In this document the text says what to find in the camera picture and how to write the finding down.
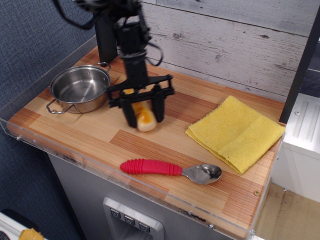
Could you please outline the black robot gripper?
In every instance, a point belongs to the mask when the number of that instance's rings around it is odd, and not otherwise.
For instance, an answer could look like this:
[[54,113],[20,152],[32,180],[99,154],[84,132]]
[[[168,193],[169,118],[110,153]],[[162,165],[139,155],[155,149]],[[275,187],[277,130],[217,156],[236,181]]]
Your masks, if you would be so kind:
[[151,100],[153,113],[160,123],[165,117],[165,98],[175,93],[172,75],[148,76],[145,56],[124,56],[127,79],[107,89],[109,106],[120,107],[132,128],[137,127],[132,103]]

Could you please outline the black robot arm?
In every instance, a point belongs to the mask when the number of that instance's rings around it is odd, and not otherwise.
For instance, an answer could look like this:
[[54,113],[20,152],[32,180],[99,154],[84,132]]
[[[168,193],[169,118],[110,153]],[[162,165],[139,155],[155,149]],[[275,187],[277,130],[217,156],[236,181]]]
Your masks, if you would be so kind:
[[165,99],[173,95],[172,76],[148,76],[146,63],[147,46],[157,45],[150,42],[150,28],[147,26],[142,3],[139,0],[77,0],[80,8],[93,14],[85,24],[68,18],[59,1],[53,1],[60,16],[69,24],[83,30],[91,29],[100,18],[106,16],[112,24],[115,44],[119,47],[120,57],[124,61],[127,79],[108,87],[109,106],[123,110],[127,123],[137,127],[133,104],[150,100],[156,120],[160,123],[165,117]]

